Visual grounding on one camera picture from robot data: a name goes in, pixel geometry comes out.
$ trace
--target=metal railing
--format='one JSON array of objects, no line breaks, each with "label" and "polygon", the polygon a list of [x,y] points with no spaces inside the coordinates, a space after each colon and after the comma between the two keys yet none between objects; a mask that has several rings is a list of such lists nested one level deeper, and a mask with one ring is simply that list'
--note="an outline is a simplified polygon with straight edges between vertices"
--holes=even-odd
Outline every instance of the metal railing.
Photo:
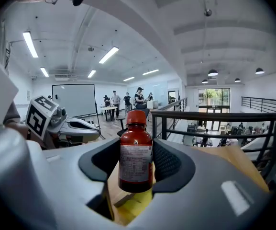
[{"label": "metal railing", "polygon": [[[164,106],[164,107],[161,107],[159,108],[158,110],[159,111],[169,111],[169,112],[184,112],[186,107],[187,107],[187,104],[188,104],[188,99],[187,98],[183,98],[179,101],[176,101],[176,102],[173,102],[173,103],[170,103],[169,105],[167,106]],[[175,129],[175,126],[176,124],[178,123],[179,119],[176,119],[176,118],[173,118],[172,119],[172,122],[167,122],[167,119],[165,120],[162,120],[162,122],[165,122],[165,126],[169,125],[169,129]],[[153,137],[160,137],[162,135],[162,131],[157,134],[157,128],[161,125],[162,123],[158,123],[157,122],[157,118],[154,119],[154,116],[153,116],[153,127],[156,126],[156,129],[155,129],[155,133],[153,132]]]},{"label": "metal railing", "polygon": [[264,113],[276,113],[276,100],[242,96],[242,106]]},{"label": "metal railing", "polygon": [[[197,112],[178,112],[178,111],[164,111],[156,110],[152,112],[153,114],[153,137],[157,137],[157,125],[156,119],[158,117],[162,118],[162,132],[161,139],[166,140],[168,133],[195,136],[195,137],[207,137],[207,138],[260,138],[265,137],[265,141],[262,145],[262,148],[259,149],[243,149],[243,152],[255,152],[259,151],[259,155],[255,161],[256,164],[263,161],[262,157],[266,150],[272,149],[268,147],[269,140],[273,136],[274,123],[276,121],[276,113],[265,113],[265,114],[256,114],[256,113],[197,113]],[[200,134],[195,132],[185,132],[167,128],[166,120],[168,118],[172,119],[185,119],[185,120],[207,120],[207,121],[225,121],[225,122],[262,122],[270,121],[269,129],[266,134],[259,135],[211,135],[211,134]]]}]

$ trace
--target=white table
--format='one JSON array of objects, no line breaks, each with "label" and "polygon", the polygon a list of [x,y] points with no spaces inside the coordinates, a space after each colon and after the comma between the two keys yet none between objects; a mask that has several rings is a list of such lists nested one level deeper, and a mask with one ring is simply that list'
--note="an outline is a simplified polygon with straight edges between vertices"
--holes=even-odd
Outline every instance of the white table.
[{"label": "white table", "polygon": [[106,121],[108,122],[108,119],[107,119],[107,111],[109,110],[115,110],[117,109],[116,106],[107,106],[107,107],[103,107],[101,110],[105,111],[105,117],[106,117]]}]

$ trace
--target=bottle cap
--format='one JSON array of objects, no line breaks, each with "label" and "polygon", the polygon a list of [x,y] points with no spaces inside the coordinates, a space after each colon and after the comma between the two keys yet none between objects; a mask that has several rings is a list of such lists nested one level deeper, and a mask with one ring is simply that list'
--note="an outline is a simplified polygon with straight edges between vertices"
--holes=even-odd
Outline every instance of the bottle cap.
[{"label": "bottle cap", "polygon": [[144,124],[146,125],[145,112],[140,110],[133,110],[128,113],[127,124]]}]

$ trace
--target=woman wearing black cap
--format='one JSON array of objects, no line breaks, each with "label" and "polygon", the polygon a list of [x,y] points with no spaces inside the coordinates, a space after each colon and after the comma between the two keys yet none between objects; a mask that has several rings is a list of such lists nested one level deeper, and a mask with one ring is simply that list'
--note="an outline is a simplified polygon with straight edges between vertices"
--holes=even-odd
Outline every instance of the woman wearing black cap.
[{"label": "woman wearing black cap", "polygon": [[142,95],[142,88],[139,87],[137,90],[137,93],[134,95],[134,100],[136,103],[136,108],[137,109],[145,109],[146,108],[146,104],[144,104],[144,97]]}]

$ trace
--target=medicine bottle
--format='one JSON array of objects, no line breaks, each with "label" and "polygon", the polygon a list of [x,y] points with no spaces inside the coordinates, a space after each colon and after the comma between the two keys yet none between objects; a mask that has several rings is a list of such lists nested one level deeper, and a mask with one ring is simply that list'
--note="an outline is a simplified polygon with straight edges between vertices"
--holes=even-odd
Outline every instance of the medicine bottle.
[{"label": "medicine bottle", "polygon": [[153,184],[153,142],[146,132],[145,112],[130,111],[127,127],[121,137],[119,187],[126,192],[140,193]]}]

